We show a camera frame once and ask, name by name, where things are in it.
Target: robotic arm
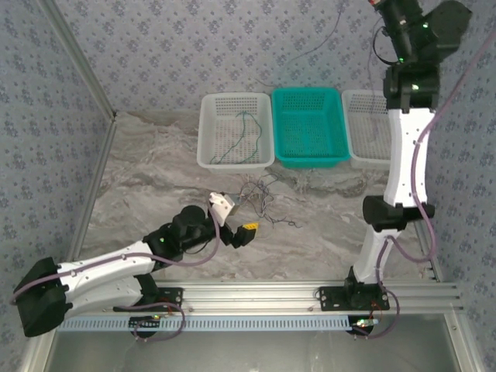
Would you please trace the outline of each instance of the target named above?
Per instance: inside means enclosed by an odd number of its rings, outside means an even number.
[[[236,212],[234,196],[211,193],[208,215],[189,205],[171,223],[141,241],[89,260],[55,264],[51,257],[35,263],[14,292],[24,333],[38,336],[71,316],[111,307],[158,302],[158,288],[150,273],[171,264],[198,266],[213,257],[221,240],[234,248],[255,237],[258,225],[240,226],[236,233],[226,224]],[[196,263],[182,263],[184,252],[216,239],[215,250]]]
[[[409,222],[434,216],[425,193],[425,161],[439,100],[439,64],[458,50],[472,14],[454,0],[424,16],[417,0],[370,3],[381,14],[398,57],[387,69],[383,89],[391,124],[391,166],[385,194],[363,200],[367,233],[344,286],[320,288],[324,311],[372,310],[374,302],[389,309],[381,281],[392,242]],[[411,259],[424,262],[429,257]]]

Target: white basket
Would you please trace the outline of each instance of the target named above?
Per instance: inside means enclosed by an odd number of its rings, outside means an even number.
[[[243,112],[246,114],[242,138]],[[260,173],[269,167],[274,162],[269,96],[264,93],[206,95],[201,100],[196,160],[200,167],[214,173]]]
[[[388,170],[391,129],[382,91],[344,91],[342,94],[350,162],[354,168]]]

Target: green plastic basket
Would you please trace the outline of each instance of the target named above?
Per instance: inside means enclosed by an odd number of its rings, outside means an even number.
[[[336,89],[275,89],[272,116],[276,157],[285,167],[334,167],[350,158]]]

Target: marble surface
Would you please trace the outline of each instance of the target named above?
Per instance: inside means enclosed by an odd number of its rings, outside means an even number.
[[[209,192],[239,193],[248,180],[247,175],[212,174],[197,165],[197,112],[120,112],[116,123],[81,258],[127,246],[169,222],[184,206],[204,206]],[[276,195],[271,215],[287,216],[301,228],[285,223],[273,227],[263,220],[258,237],[248,246],[234,250],[221,245],[218,254],[200,267],[169,267],[154,276],[343,279],[357,259],[365,236],[363,197],[382,194],[387,174],[354,170],[349,164],[331,169],[290,170],[277,161],[267,169],[267,173],[271,172],[281,177],[270,186]],[[236,228],[258,220],[253,208],[245,205],[229,217],[229,224]],[[413,226],[400,240],[408,252],[420,255]],[[199,260],[208,253],[207,248],[185,259]],[[425,276],[423,265],[408,262],[395,250],[391,253],[385,277]]]

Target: floral wallpaper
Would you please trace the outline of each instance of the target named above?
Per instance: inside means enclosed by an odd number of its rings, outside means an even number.
[[[108,123],[34,0],[0,2],[0,371],[26,339],[8,304],[40,258],[74,235]]]
[[[366,0],[57,3],[121,111],[199,109],[208,93],[269,93],[278,85],[366,87],[380,18]],[[377,45],[387,57],[387,39]],[[372,62],[378,88],[384,68]]]
[[[443,97],[489,33],[496,3],[473,11],[460,50],[443,64]],[[460,283],[487,370],[496,370],[496,43],[482,55],[430,139],[427,190],[445,279]]]

